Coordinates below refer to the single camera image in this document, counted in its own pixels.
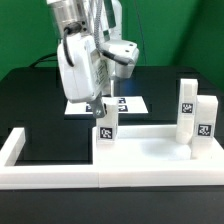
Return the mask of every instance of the black surface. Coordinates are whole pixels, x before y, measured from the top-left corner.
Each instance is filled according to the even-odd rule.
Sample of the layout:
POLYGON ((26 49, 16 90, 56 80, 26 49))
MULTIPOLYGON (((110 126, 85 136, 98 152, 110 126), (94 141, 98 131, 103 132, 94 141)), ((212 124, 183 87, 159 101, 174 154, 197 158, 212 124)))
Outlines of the black surface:
MULTIPOLYGON (((116 95, 142 95, 150 111, 121 116, 120 124, 175 123, 180 78, 197 78, 199 94, 219 100, 215 136, 224 143, 223 93, 191 68, 136 68, 116 95)), ((25 126, 27 143, 17 165, 91 163, 94 120, 66 120, 57 69, 15 69, 0 82, 0 144, 25 126)), ((0 191, 0 223, 221 224, 224 186, 0 191)))

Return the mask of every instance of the white block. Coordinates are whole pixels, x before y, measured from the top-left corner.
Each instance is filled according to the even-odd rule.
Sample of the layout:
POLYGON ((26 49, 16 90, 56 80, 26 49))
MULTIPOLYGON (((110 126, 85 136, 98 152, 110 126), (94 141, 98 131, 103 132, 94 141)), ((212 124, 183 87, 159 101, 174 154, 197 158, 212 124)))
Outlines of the white block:
POLYGON ((211 159, 217 109, 215 96, 197 96, 192 159, 211 159))
POLYGON ((14 128, 0 151, 0 167, 16 163, 25 141, 25 129, 14 128))
POLYGON ((194 116, 198 82, 196 79, 181 79, 176 141, 189 144, 194 132, 194 116))
POLYGON ((104 118, 96 120, 97 139, 113 142, 117 136, 118 127, 118 99, 115 97, 105 97, 107 114, 104 118))

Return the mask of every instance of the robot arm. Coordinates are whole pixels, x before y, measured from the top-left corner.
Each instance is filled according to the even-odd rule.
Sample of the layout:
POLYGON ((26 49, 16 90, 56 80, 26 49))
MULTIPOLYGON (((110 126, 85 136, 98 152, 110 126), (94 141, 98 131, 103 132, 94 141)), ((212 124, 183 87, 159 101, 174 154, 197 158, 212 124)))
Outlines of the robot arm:
POLYGON ((90 103, 93 116, 102 118, 101 96, 111 76, 129 78, 139 54, 135 43, 121 40, 121 5, 117 0, 47 3, 61 39, 57 54, 65 95, 71 103, 90 103))

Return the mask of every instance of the white border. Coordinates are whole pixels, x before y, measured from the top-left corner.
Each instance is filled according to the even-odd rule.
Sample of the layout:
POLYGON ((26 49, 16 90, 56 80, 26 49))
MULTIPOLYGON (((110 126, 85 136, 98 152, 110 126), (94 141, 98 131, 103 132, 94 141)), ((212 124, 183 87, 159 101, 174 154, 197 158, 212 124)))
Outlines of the white border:
MULTIPOLYGON (((145 131, 152 126, 142 126, 145 131)), ((164 126, 175 131, 175 125, 164 126)), ((93 129, 93 145, 96 144, 93 129)), ((24 128, 14 128, 0 151, 0 189, 98 188, 139 186, 223 185, 223 150, 214 140, 216 159, 159 161, 135 165, 13 166, 25 143, 24 128)), ((96 159, 97 147, 93 147, 96 159)))

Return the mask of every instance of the cable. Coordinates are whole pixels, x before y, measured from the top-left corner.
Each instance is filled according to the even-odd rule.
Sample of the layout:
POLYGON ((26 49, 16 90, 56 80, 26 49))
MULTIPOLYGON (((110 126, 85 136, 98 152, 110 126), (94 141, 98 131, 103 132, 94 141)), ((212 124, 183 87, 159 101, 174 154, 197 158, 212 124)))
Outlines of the cable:
POLYGON ((100 37, 99 37, 101 13, 102 13, 102 0, 98 0, 97 9, 96 9, 96 18, 94 21, 94 41, 96 44, 96 48, 100 53, 102 53, 102 49, 100 47, 100 37))
POLYGON ((39 58, 35 62, 33 62, 29 67, 30 68, 35 68, 35 66, 37 64, 42 63, 42 62, 57 61, 56 59, 55 60, 45 60, 45 59, 48 59, 48 58, 51 58, 51 57, 55 57, 55 56, 57 56, 57 53, 52 53, 52 54, 47 54, 45 56, 42 56, 41 58, 39 58))
POLYGON ((64 53, 65 53, 65 58, 67 63, 71 66, 74 67, 74 64, 69 56, 69 50, 68 50, 68 43, 67 43, 67 37, 70 34, 76 34, 79 33, 82 29, 82 26, 79 23, 71 23, 67 25, 64 29, 64 36, 63 36, 63 48, 64 48, 64 53))
POLYGON ((141 34, 141 39, 142 39, 142 44, 143 44, 144 61, 145 61, 145 65, 147 65, 147 57, 146 57, 146 53, 145 53, 145 38, 144 38, 144 35, 143 35, 142 23, 141 23, 141 20, 140 20, 140 14, 139 14, 137 2, 136 2, 136 0, 133 0, 133 1, 134 1, 134 5, 135 5, 135 10, 136 10, 137 18, 138 18, 138 25, 139 25, 139 28, 140 28, 140 34, 141 34))
POLYGON ((94 21, 94 42, 95 42, 97 50, 101 54, 103 54, 105 57, 107 57, 121 65, 127 66, 129 63, 133 63, 133 61, 129 58, 124 58, 119 55, 115 55, 115 54, 101 48, 100 35, 99 35, 101 13, 102 13, 102 0, 98 0, 97 9, 96 9, 96 18, 94 21))
POLYGON ((68 33, 69 33, 69 29, 66 29, 64 30, 64 36, 63 36, 63 48, 64 48, 64 53, 65 53, 65 58, 66 58, 66 61, 67 63, 71 66, 71 67, 74 67, 74 64, 69 56, 69 53, 68 53, 68 43, 67 43, 67 36, 68 36, 68 33))

